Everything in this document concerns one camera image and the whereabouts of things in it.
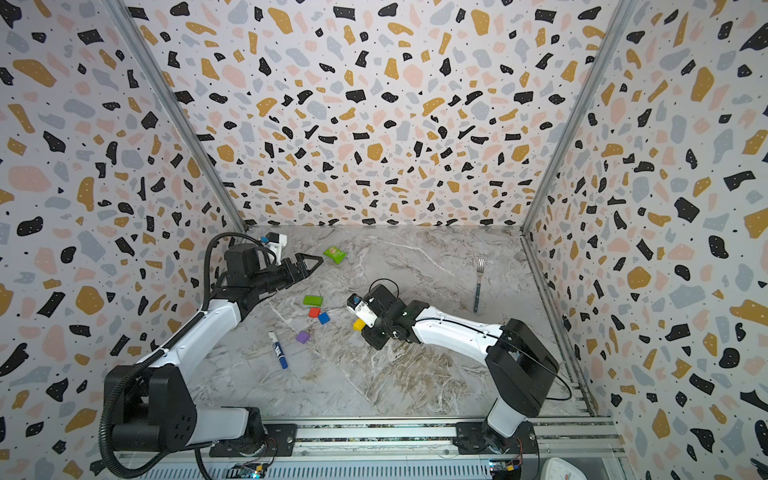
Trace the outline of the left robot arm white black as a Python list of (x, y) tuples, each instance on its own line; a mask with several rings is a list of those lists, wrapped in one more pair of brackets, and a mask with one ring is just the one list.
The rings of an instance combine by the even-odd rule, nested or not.
[(204, 297), (195, 314), (152, 353), (107, 374), (98, 447), (110, 471), (138, 476), (138, 468), (120, 463), (120, 452), (150, 452), (156, 464), (172, 453), (216, 444), (240, 455), (270, 446), (258, 408), (199, 407), (188, 384), (210, 351), (256, 306), (309, 278), (323, 263), (305, 253), (285, 258), (281, 249), (248, 236), (230, 246), (224, 270), (217, 276), (204, 273)]

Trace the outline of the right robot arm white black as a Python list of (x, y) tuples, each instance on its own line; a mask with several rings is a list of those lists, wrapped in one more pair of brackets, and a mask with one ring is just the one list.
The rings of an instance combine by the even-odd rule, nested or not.
[(522, 321), (485, 324), (448, 314), (419, 300), (405, 303), (377, 285), (351, 294), (347, 308), (364, 323), (361, 335), (374, 349), (390, 340), (438, 346), (487, 367), (498, 396), (479, 427), (478, 440), (459, 440), (465, 452), (503, 454), (517, 445), (521, 425), (539, 415), (559, 364)]

